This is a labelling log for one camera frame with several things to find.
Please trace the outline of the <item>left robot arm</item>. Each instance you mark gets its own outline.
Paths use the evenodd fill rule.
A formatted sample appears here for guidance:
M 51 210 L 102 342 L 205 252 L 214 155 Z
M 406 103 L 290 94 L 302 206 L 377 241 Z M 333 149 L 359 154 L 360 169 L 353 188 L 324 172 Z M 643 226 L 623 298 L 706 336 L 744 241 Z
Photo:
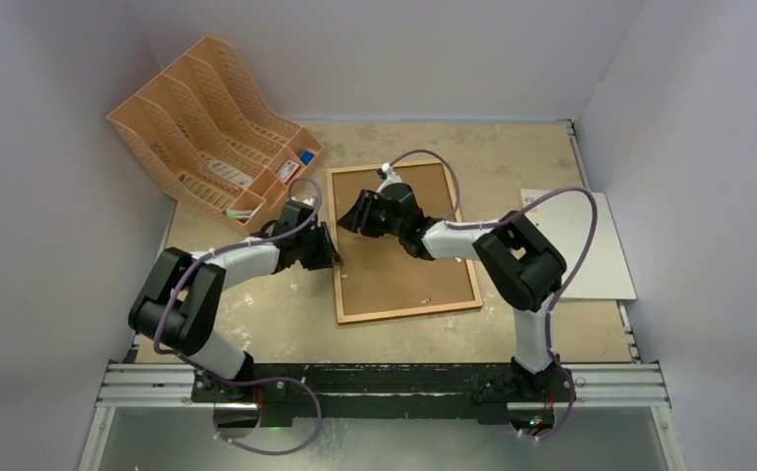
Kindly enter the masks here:
M 309 204 L 290 201 L 278 218 L 235 244 L 199 252 L 165 249 L 135 298 L 129 327 L 151 339 L 158 353 L 175 355 L 216 381 L 228 400 L 246 399 L 265 382 L 255 377 L 252 356 L 214 329 L 222 293 L 294 264 L 307 271 L 341 265 L 317 213 Z

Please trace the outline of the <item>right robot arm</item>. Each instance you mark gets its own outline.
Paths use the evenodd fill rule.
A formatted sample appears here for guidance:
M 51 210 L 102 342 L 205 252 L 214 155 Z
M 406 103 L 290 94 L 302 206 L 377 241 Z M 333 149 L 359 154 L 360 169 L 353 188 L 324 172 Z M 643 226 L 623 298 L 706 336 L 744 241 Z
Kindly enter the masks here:
M 549 346 L 551 300 L 562 287 L 568 266 L 524 214 L 513 210 L 500 220 L 453 223 L 426 215 L 409 184 L 389 183 L 378 190 L 362 190 L 337 224 L 361 236 L 394 236 L 413 258 L 480 262 L 514 313 L 515 391 L 535 399 L 550 388 L 560 371 Z

